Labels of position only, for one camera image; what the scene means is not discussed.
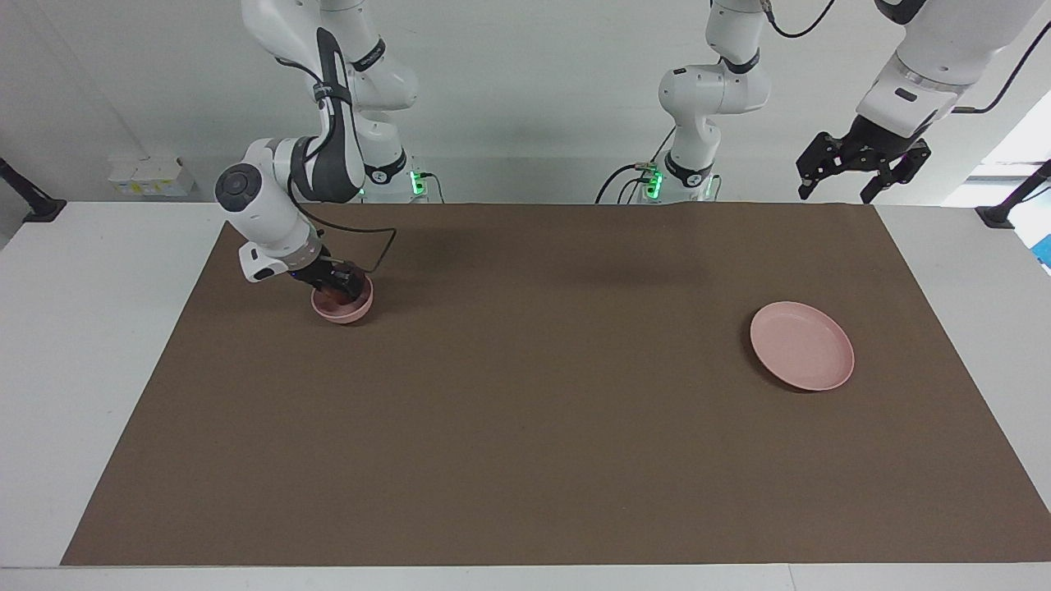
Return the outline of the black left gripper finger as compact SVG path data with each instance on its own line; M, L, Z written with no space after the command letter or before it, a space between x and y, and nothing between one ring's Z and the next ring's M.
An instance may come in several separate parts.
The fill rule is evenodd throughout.
M874 178L861 191L863 204L871 204L884 190L894 185L907 185L915 178L931 155L926 140L918 140L900 157L891 158L886 154L872 152L862 158L863 163L870 165L870 171L875 171Z
M842 143L829 133L819 133L796 159L800 199L809 199L819 183L843 172Z

